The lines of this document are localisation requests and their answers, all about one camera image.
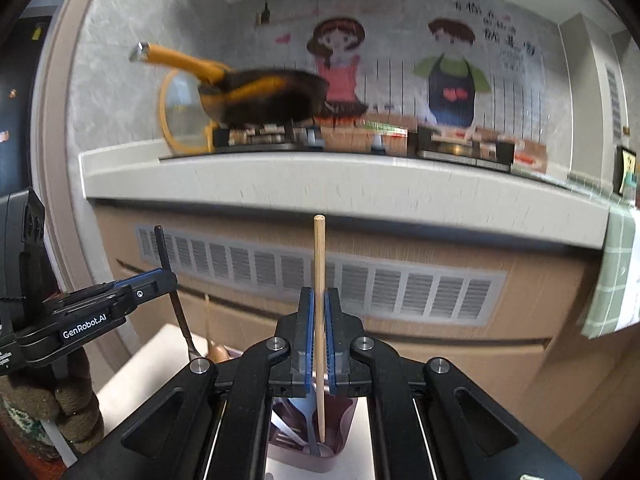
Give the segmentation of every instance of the wall vent grille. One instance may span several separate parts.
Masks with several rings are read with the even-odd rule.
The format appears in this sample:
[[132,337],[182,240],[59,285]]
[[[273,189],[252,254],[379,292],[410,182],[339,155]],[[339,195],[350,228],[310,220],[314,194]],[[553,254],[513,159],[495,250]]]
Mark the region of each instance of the wall vent grille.
[[[311,286],[313,251],[267,246],[164,230],[177,274],[259,296],[297,302]],[[151,226],[137,226],[143,261],[159,263]],[[500,297],[506,272],[441,267],[327,253],[326,283],[340,290],[345,312],[384,319],[485,325]]]
[[611,97],[611,115],[613,118],[613,138],[622,138],[622,115],[620,113],[620,96],[618,94],[618,83],[616,82],[616,73],[608,66],[607,81],[609,82],[609,93]]

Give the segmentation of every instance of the bottle silhouette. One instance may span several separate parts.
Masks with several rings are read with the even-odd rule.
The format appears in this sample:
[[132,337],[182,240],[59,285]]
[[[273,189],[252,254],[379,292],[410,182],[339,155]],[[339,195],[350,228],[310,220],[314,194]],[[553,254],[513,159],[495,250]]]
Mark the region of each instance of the bottle silhouette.
[[262,11],[262,14],[260,15],[260,24],[261,25],[266,25],[267,23],[269,23],[269,19],[271,17],[271,11],[269,10],[269,5],[267,2],[264,3],[264,10]]

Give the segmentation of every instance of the metal screw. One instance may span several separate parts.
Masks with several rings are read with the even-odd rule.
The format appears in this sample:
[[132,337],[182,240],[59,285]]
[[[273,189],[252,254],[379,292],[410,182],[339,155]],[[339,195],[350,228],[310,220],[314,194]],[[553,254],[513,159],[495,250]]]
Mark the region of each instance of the metal screw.
[[436,357],[435,359],[433,359],[429,366],[431,367],[431,370],[433,370],[437,374],[446,374],[451,369],[449,361],[443,359],[442,357]]
[[281,337],[270,337],[267,339],[267,348],[274,352],[282,350],[286,345],[287,342]]
[[361,335],[360,337],[357,337],[353,340],[353,345],[358,350],[371,350],[373,348],[373,343],[374,342],[372,338],[366,337],[364,335]]
[[207,370],[209,370],[209,361],[204,357],[198,357],[189,363],[189,370],[191,370],[194,374],[203,374]]

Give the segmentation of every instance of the small box on counter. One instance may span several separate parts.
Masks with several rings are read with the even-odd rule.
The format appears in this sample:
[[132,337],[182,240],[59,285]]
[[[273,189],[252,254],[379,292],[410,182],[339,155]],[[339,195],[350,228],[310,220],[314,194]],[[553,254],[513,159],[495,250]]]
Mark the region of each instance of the small box on counter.
[[[397,116],[399,119],[410,119]],[[411,126],[415,121],[405,121]],[[353,125],[323,125],[324,147],[329,152],[378,153],[406,156],[408,129],[385,114],[365,114]]]

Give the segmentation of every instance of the white table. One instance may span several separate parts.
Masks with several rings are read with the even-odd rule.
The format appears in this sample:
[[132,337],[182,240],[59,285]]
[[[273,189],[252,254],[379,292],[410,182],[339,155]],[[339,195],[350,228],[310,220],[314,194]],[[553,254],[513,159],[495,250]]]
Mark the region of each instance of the white table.
[[[201,354],[207,352],[203,337],[193,335]],[[166,324],[98,392],[105,432],[111,431],[188,362],[187,345],[177,326]],[[361,399],[351,424],[344,450],[336,457],[334,469],[314,473],[267,459],[266,472],[273,480],[371,480],[374,478],[367,403]]]

